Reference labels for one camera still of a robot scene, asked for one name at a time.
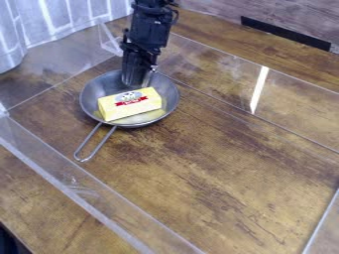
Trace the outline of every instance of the metal pan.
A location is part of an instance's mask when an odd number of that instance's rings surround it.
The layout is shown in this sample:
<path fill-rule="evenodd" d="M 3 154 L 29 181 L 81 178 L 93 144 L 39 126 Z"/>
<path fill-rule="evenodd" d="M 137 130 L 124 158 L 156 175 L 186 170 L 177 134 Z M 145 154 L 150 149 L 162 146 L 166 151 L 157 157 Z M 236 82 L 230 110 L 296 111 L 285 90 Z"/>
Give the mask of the metal pan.
<path fill-rule="evenodd" d="M 122 84 L 120 70 L 114 70 L 102 74 L 101 76 L 95 77 L 86 83 L 79 95 L 79 105 L 83 113 L 98 123 L 89 132 L 87 136 L 85 137 L 77 150 L 74 151 L 74 159 L 78 162 L 86 162 L 93 157 L 93 155 L 101 148 L 103 142 L 106 141 L 106 139 L 109 138 L 110 134 L 113 133 L 117 127 L 120 128 L 144 127 L 161 120 L 165 116 L 168 116 L 168 114 L 173 112 L 178 103 L 180 94 L 172 80 L 160 73 L 153 73 L 149 78 L 148 86 L 152 86 L 161 96 L 162 99 L 161 109 L 121 118 L 110 122 L 105 122 L 97 111 L 97 99 L 109 96 L 112 94 L 129 91 L 132 89 L 136 89 L 137 87 L 130 87 Z M 79 158 L 78 156 L 79 151 L 101 125 L 110 125 L 112 126 L 110 130 L 102 137 L 101 141 L 98 142 L 97 146 L 89 153 L 87 157 Z"/>

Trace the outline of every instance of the table surface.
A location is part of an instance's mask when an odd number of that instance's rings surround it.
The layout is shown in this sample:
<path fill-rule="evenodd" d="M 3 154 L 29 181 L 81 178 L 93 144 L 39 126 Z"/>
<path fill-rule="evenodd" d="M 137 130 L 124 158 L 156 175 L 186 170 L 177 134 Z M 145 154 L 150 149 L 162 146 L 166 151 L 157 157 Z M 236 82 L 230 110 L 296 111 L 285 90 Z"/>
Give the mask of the table surface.
<path fill-rule="evenodd" d="M 181 11 L 173 32 L 339 90 L 337 56 L 189 11 Z M 87 50 L 95 41 L 82 38 L 93 33 L 87 29 L 50 47 L 31 49 L 22 65 L 0 75 L 0 99 L 10 117 L 69 158 L 93 126 L 78 107 L 83 83 L 120 65 L 98 49 Z M 180 47 L 172 41 L 166 54 Z M 208 89 L 210 77 L 202 70 L 216 68 L 210 58 L 209 52 L 194 54 L 182 68 L 166 71 Z M 242 101 L 236 90 L 214 87 L 213 96 L 205 96 L 185 85 L 178 88 L 176 112 L 146 128 L 118 130 L 83 168 L 208 253 L 298 253 L 337 189 L 337 154 L 224 103 Z M 286 112 L 292 107 L 284 105 Z M 309 125 L 332 130 L 329 121 L 317 125 L 313 114 Z M 330 111 L 322 114 L 334 119 Z M 301 130 L 292 123 L 286 127 Z M 336 149 L 334 140 L 310 130 L 306 134 Z M 0 219 L 34 253 L 133 252 L 3 149 L 0 170 Z"/>

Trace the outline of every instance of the label on butter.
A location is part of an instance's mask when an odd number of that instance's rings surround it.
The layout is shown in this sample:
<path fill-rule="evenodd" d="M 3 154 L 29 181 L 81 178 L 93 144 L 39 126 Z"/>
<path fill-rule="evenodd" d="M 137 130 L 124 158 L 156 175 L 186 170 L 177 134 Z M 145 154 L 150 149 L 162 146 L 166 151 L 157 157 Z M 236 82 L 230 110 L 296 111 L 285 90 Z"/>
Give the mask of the label on butter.
<path fill-rule="evenodd" d="M 108 122 L 161 108 L 161 97 L 153 87 L 146 87 L 99 98 L 97 106 Z"/>

